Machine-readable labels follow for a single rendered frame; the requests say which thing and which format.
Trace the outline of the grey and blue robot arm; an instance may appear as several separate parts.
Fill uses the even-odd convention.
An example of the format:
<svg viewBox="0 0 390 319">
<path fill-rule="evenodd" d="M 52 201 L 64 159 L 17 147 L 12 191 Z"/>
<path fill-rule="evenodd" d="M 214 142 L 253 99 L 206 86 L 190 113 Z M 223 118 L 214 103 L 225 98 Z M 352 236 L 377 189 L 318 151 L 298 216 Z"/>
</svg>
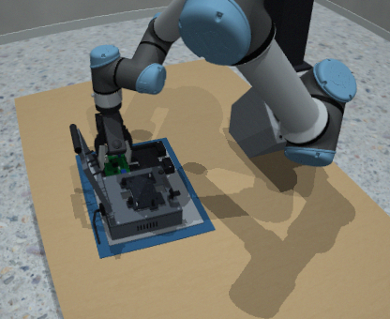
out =
<svg viewBox="0 0 390 319">
<path fill-rule="evenodd" d="M 117 106 L 122 88 L 158 94 L 167 76 L 162 64 L 181 36 L 205 61 L 238 68 L 277 122 L 282 121 L 287 159 L 314 167 L 330 165 L 356 80 L 347 66 L 330 58 L 299 78 L 275 41 L 276 27 L 263 2 L 173 0 L 150 21 L 132 59 L 120 57 L 113 45 L 97 46 L 90 53 L 95 104 Z"/>
</svg>

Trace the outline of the green circuit board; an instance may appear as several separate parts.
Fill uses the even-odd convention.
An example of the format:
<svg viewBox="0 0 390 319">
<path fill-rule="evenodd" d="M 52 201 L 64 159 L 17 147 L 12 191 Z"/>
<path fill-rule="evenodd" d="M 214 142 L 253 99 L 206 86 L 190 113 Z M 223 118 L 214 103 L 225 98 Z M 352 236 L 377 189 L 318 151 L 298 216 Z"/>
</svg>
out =
<svg viewBox="0 0 390 319">
<path fill-rule="evenodd" d="M 114 156 L 108 156 L 105 155 L 105 174 L 106 176 L 109 175 L 119 175 L 123 173 L 130 172 L 128 164 L 126 162 L 125 155 L 114 155 Z"/>
</svg>

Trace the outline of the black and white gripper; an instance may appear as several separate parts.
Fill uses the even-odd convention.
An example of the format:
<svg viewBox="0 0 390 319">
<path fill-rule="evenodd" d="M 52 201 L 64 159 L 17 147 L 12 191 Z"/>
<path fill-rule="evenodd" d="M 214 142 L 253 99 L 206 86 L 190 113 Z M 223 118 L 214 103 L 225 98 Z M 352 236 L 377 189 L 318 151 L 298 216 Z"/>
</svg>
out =
<svg viewBox="0 0 390 319">
<path fill-rule="evenodd" d="M 125 142 L 126 142 L 126 146 L 127 146 L 127 152 L 125 154 L 125 157 L 126 157 L 127 165 L 129 166 L 130 165 L 130 161 L 131 161 L 131 152 L 132 152 L 132 138 L 131 138 L 130 133 L 128 132 L 128 129 L 126 129 L 126 126 L 124 125 L 123 118 L 122 118 L 122 116 L 121 116 L 121 114 L 119 112 L 119 109 L 121 107 L 122 107 L 122 101 L 117 106 L 115 106 L 113 108 L 108 108 L 108 109 L 100 108 L 100 107 L 98 107 L 96 105 L 97 111 L 104 112 L 105 114 L 114 113 L 114 112 L 116 112 L 116 110 L 118 110 L 117 112 L 119 113 L 121 126 L 122 126 L 122 130 L 123 130 L 123 133 L 124 133 L 124 138 L 125 138 Z M 105 145 L 106 144 L 106 139 L 105 139 L 104 129 L 103 129 L 103 126 L 102 126 L 101 116 L 100 116 L 102 114 L 103 113 L 95 114 L 98 134 L 97 134 L 97 138 L 94 141 L 94 147 L 95 147 L 95 150 L 96 150 L 96 153 L 97 153 L 97 159 L 98 159 L 98 162 L 99 162 L 100 169 L 104 170 L 105 169 L 105 164 L 104 164 L 104 162 L 105 162 L 105 154 L 107 153 L 108 148 L 107 148 L 107 145 Z"/>
</svg>

